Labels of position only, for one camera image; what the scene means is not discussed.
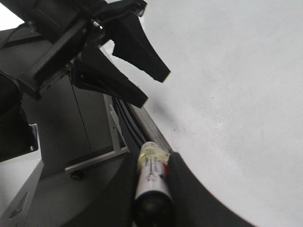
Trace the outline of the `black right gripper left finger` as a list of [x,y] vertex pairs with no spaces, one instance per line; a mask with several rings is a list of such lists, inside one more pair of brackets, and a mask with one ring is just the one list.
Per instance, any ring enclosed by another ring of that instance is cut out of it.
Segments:
[[129,227],[137,153],[125,153],[84,170],[80,181],[64,177],[50,187],[46,227]]

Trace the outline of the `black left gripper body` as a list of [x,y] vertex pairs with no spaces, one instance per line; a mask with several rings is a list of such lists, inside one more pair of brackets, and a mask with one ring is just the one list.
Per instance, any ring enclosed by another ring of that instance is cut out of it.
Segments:
[[127,15],[141,16],[143,0],[6,0],[6,8],[21,18],[52,45],[34,65],[18,78],[21,89],[34,99],[58,71],[77,56],[88,38],[96,38],[107,21]]

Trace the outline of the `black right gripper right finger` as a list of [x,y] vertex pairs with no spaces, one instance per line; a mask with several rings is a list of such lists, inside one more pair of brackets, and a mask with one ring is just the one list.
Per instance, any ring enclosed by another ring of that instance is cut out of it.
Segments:
[[178,152],[171,153],[168,170],[168,184],[175,204],[175,226],[253,226],[218,201],[198,181]]

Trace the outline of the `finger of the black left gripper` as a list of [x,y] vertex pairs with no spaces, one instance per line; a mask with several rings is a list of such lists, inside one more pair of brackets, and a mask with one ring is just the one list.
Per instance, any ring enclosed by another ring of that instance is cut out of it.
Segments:
[[142,107],[148,97],[97,47],[86,46],[73,62],[71,81],[80,89],[100,92]]
[[113,18],[105,22],[110,39],[114,42],[112,55],[144,71],[154,80],[163,82],[170,74],[156,53],[134,14]]

